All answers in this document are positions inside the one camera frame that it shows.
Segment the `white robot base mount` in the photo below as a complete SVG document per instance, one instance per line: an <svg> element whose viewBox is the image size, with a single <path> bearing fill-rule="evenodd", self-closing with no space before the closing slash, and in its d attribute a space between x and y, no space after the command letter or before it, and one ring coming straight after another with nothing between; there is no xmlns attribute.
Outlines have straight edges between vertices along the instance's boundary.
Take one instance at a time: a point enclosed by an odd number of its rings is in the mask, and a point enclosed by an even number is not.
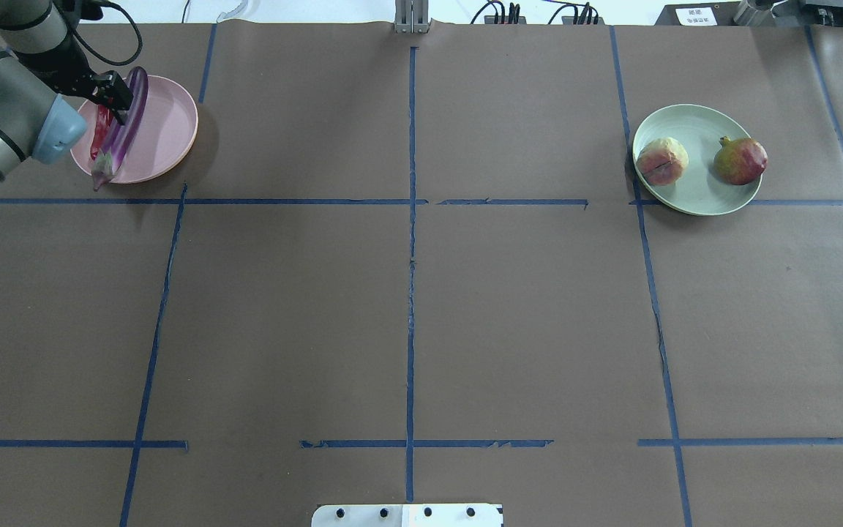
<svg viewBox="0 0 843 527"><path fill-rule="evenodd" d="M312 526L504 526L501 504L328 504Z"/></svg>

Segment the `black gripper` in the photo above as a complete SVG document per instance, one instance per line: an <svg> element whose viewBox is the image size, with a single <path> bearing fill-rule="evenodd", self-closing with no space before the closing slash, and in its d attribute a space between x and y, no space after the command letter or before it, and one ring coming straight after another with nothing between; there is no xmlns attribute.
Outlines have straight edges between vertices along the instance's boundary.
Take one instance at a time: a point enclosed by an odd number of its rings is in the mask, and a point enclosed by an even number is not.
<svg viewBox="0 0 843 527"><path fill-rule="evenodd" d="M119 124L126 124L133 94L115 70L98 74L66 26L32 26L19 31L19 61L61 94L87 97Z"/></svg>

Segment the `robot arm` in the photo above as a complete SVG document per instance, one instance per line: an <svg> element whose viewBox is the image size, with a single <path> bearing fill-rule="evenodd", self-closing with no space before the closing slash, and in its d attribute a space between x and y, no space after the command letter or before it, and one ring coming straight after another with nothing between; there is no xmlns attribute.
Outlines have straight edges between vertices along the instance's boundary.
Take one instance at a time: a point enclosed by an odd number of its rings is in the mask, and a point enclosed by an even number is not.
<svg viewBox="0 0 843 527"><path fill-rule="evenodd" d="M96 51L83 40L81 20L100 20L110 1L0 1L0 184L24 160L60 160L86 130L67 103L80 97L126 124L133 94L115 70L89 64Z"/></svg>

